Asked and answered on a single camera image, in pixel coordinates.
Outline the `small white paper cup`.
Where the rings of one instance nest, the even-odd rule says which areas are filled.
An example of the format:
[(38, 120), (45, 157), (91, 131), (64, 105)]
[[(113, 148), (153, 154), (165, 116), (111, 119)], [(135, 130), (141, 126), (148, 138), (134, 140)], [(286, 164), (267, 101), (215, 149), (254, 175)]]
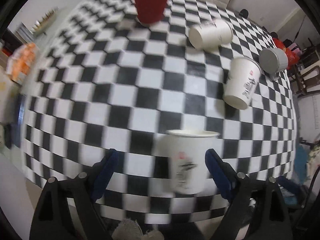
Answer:
[(186, 129), (168, 130), (167, 134), (172, 190), (180, 194), (203, 191), (208, 175), (205, 153), (220, 134)]

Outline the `white paper cup with calligraphy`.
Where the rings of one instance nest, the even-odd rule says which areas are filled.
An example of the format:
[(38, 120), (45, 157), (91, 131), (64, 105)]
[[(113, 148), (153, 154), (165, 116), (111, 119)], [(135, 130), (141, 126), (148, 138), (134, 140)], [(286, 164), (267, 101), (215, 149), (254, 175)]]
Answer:
[(233, 108), (245, 110), (259, 83), (261, 69), (253, 59), (236, 57), (231, 61), (223, 99)]

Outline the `white paper cup lying sideways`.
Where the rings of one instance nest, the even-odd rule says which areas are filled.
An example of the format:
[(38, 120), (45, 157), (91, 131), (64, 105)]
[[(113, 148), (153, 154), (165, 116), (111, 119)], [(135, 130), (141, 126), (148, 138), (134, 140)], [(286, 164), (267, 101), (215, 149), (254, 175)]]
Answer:
[(193, 25), (189, 29), (189, 41), (195, 49), (211, 50), (233, 40), (231, 25), (220, 18)]

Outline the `teal blanket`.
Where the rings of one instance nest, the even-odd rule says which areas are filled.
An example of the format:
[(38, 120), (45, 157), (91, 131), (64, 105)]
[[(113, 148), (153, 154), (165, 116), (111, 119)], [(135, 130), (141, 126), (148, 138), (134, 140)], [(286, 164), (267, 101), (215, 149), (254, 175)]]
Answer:
[(299, 180), (305, 180), (307, 177), (306, 164), (308, 162), (308, 153), (302, 145), (298, 145), (294, 161), (294, 172)]

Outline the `dark wooden chair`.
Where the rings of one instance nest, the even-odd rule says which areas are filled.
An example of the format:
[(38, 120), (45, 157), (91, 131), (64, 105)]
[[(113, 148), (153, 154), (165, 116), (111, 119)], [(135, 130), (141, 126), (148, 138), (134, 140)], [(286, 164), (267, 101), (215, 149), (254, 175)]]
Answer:
[(305, 51), (288, 70), (290, 86), (298, 97), (319, 94), (319, 50)]

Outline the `grey ribbed plastic mug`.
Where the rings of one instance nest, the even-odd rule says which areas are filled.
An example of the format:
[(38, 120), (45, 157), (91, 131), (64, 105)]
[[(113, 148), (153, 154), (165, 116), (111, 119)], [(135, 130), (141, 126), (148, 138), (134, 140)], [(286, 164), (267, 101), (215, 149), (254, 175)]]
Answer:
[(288, 58), (279, 48), (266, 48), (259, 54), (259, 64), (272, 81), (279, 79), (280, 73), (288, 67)]

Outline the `orange snack packet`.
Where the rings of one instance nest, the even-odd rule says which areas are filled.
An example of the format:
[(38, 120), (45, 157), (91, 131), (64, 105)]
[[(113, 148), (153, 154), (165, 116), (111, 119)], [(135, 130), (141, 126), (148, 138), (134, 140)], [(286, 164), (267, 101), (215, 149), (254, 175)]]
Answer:
[(22, 85), (35, 62), (37, 52), (35, 43), (26, 43), (8, 58), (6, 74), (13, 82)]

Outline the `red plastic bag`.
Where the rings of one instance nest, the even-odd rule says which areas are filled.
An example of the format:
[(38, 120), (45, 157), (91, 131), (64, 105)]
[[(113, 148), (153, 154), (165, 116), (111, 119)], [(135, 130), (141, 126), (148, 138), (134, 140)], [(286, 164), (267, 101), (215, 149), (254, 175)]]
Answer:
[(279, 39), (273, 37), (272, 40), (274, 41), (274, 44), (276, 45), (276, 47), (283, 50), (284, 53), (286, 54), (288, 59), (287, 70), (289, 70), (293, 65), (298, 63), (299, 56), (295, 52), (292, 52), (289, 48), (286, 48), (283, 42), (281, 42)]

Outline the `black dumbbell on floor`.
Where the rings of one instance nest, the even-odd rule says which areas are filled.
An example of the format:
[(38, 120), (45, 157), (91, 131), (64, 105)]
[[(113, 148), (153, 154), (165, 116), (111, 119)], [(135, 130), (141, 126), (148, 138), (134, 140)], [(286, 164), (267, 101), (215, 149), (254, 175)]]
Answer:
[(240, 16), (240, 17), (242, 17), (242, 18), (247, 19), (247, 18), (248, 18), (248, 16), (249, 16), (249, 12), (248, 12), (248, 10), (246, 10), (246, 9), (242, 9), (242, 10), (240, 10), (240, 12), (239, 12), (239, 16)]

